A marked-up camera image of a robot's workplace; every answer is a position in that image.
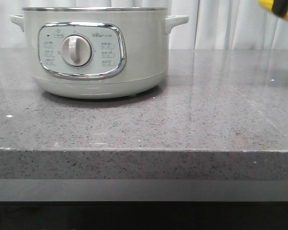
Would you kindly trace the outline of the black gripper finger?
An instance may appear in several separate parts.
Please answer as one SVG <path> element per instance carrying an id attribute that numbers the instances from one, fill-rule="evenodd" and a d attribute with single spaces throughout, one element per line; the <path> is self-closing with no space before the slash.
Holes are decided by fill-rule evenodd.
<path id="1" fill-rule="evenodd" d="M 288 0 L 273 0 L 271 11 L 278 17 L 285 17 L 288 12 Z"/>

